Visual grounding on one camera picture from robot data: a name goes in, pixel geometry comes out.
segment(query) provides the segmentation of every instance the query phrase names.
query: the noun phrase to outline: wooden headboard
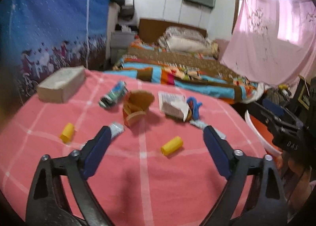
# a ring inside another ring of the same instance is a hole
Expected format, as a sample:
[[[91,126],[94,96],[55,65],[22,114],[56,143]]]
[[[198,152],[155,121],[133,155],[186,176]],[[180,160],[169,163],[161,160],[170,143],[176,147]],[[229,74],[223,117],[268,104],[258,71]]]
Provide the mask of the wooden headboard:
[[[139,37],[142,41],[146,43],[156,42],[157,39],[164,34],[169,26],[178,26],[182,28],[196,30],[200,32],[204,36],[204,38],[207,35],[207,31],[202,28],[197,28],[186,24],[168,22],[164,20],[141,18],[139,22]]]

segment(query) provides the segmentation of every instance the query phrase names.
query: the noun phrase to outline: pillow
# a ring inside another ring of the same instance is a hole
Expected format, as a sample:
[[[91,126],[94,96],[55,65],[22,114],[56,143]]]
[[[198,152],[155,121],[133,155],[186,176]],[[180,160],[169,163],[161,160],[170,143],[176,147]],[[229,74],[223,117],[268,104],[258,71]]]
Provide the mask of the pillow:
[[[157,43],[159,47],[161,47],[162,49],[166,49],[166,51],[169,51],[168,43],[163,36],[159,37],[159,39],[157,40]]]
[[[219,49],[217,42],[200,42],[182,37],[172,36],[167,39],[169,50],[172,52],[200,53],[204,56],[218,58]]]
[[[183,37],[186,39],[197,40],[204,42],[204,37],[201,33],[195,30],[181,28],[177,26],[170,26],[166,29],[164,35],[165,39],[168,39],[173,36]]]

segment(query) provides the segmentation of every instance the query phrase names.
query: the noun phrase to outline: metal screw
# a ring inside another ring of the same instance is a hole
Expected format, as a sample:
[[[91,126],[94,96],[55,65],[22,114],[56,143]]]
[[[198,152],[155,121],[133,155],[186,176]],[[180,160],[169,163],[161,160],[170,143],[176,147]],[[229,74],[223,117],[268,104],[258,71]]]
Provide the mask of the metal screw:
[[[73,151],[71,152],[71,155],[74,156],[74,157],[78,156],[79,154],[80,154],[80,151],[79,151],[79,150],[73,150]]]
[[[264,159],[266,159],[267,161],[272,161],[272,160],[273,160],[273,157],[272,157],[271,155],[269,155],[269,154],[266,154],[266,155],[264,156]]]
[[[45,154],[45,155],[42,156],[41,159],[42,159],[43,161],[46,161],[46,160],[48,160],[49,158],[50,158],[49,155]]]
[[[234,150],[234,154],[236,156],[243,156],[244,155],[244,152],[242,152],[241,150]]]

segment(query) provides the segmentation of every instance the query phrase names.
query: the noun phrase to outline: person's hand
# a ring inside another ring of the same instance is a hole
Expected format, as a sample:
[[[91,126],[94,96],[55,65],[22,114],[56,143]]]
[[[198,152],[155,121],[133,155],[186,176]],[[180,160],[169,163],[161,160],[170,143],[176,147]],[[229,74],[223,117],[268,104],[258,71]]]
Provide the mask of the person's hand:
[[[277,168],[277,170],[278,171],[280,171],[281,170],[281,168],[283,167],[283,159],[282,159],[282,156],[278,156],[277,158],[276,158],[276,168]]]
[[[288,165],[290,170],[298,175],[298,177],[302,175],[304,171],[303,165],[296,163],[291,158],[288,161]],[[292,196],[290,197],[290,203],[293,206],[295,212],[298,212],[302,208],[312,192],[312,188],[309,184],[309,181],[311,179],[311,172],[311,168],[306,169],[303,176],[301,177],[301,180],[293,191]]]

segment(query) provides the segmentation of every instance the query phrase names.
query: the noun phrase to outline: white pillow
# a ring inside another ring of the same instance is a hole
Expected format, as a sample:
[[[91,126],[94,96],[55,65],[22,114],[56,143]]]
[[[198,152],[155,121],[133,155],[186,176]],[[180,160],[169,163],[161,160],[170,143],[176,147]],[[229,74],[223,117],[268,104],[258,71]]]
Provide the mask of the white pillow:
[[[206,41],[205,43],[190,40],[179,36],[171,36],[167,39],[167,44],[171,52],[187,52],[203,54],[207,57],[218,58],[218,44],[216,42]]]
[[[194,41],[178,36],[171,36],[167,39],[170,51],[199,53],[199,50],[205,50],[206,46],[200,41]]]

